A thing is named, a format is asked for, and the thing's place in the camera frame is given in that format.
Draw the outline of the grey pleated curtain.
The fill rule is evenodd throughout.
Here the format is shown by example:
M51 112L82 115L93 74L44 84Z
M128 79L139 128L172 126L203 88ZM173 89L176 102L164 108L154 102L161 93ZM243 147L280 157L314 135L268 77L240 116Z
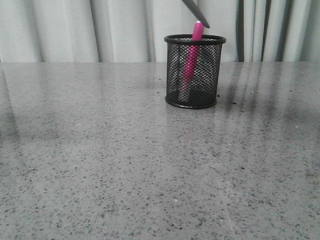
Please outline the grey pleated curtain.
M320 60L317 0L199 0L226 38L223 62ZM190 34L196 18L180 0L3 0L0 60L164 62L164 37Z

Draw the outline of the grey orange handled scissors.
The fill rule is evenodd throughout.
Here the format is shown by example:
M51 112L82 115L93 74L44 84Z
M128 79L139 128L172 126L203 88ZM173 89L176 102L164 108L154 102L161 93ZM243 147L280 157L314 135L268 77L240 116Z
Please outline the grey orange handled scissors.
M207 29L210 28L210 24L208 23L204 14L202 13L198 5L193 0L182 0L182 2L190 10L190 12L196 17L196 19L204 25L205 28Z

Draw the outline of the black mesh pen cup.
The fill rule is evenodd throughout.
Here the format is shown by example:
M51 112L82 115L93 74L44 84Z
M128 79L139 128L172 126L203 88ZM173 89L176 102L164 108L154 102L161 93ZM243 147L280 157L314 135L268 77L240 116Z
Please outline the black mesh pen cup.
M200 41L192 41L191 38L191 34L164 38L167 43L165 101L179 108L205 109L217 103L221 53L226 38L218 35L203 35ZM199 46L199 51L189 98L183 102L178 100L178 96L191 45Z

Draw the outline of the pink marker pen clear cap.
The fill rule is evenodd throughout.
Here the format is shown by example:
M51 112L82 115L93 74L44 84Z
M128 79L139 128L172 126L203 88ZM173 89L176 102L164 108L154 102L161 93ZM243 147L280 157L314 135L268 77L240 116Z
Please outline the pink marker pen clear cap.
M199 20L195 23L193 28L192 41L201 41L204 32L204 24ZM178 94L178 100L181 102L187 102L189 99L192 79L194 77L194 72L197 64L198 54L200 47L198 45L191 45L188 50L187 61L184 68L183 78Z

